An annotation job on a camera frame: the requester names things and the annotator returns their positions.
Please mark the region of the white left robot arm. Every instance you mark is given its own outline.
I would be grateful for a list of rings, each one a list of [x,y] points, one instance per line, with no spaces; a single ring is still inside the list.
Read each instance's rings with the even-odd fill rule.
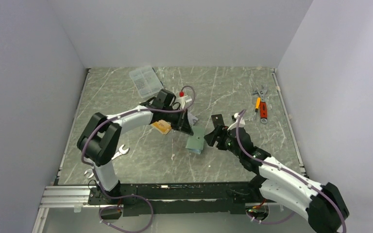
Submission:
[[[155,97],[131,110],[114,115],[98,112],[91,117],[77,141],[77,148],[82,153],[81,161],[91,166],[105,202],[113,204],[121,195],[120,180],[112,163],[120,136],[161,120],[169,123],[175,131],[193,135],[188,109],[194,104],[195,98],[195,92],[187,96],[183,91],[176,95],[161,89]]]

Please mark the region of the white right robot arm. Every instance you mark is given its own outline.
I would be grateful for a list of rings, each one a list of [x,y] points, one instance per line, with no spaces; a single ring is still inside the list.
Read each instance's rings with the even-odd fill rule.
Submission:
[[[253,201],[277,202],[302,216],[317,233],[337,232],[350,215],[334,184],[321,184],[295,173],[255,146],[243,127],[219,125],[204,139],[210,147],[231,152],[246,170],[256,174],[248,188]]]

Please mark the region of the gold credit card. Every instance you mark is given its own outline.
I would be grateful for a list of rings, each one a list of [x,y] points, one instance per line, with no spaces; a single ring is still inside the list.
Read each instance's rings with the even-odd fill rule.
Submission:
[[[172,130],[171,124],[164,120],[154,122],[151,124],[151,126],[157,129],[163,135],[167,135]]]

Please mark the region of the green card holder wallet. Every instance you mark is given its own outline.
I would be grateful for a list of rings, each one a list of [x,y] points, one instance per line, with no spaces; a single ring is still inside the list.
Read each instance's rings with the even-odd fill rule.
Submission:
[[[192,126],[193,135],[190,135],[186,142],[186,149],[195,154],[201,154],[204,149],[205,128]]]

